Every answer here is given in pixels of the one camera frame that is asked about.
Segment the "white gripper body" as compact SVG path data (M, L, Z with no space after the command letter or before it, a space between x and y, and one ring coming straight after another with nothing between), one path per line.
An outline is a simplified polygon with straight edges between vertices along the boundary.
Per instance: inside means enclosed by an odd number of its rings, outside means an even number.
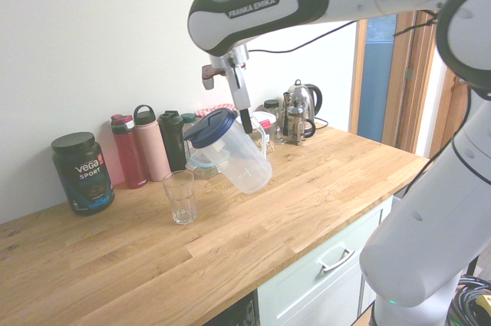
M229 61L226 67L226 80L229 84L232 100L237 110L245 110L251 107L245 75L246 73L242 69L241 64Z

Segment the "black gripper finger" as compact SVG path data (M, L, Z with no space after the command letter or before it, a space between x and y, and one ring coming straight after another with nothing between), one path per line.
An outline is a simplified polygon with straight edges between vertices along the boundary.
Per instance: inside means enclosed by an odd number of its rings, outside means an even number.
M249 114L249 109L244 108L239 110L239 115L242 122L243 130L246 134L250 134L252 132L252 121Z

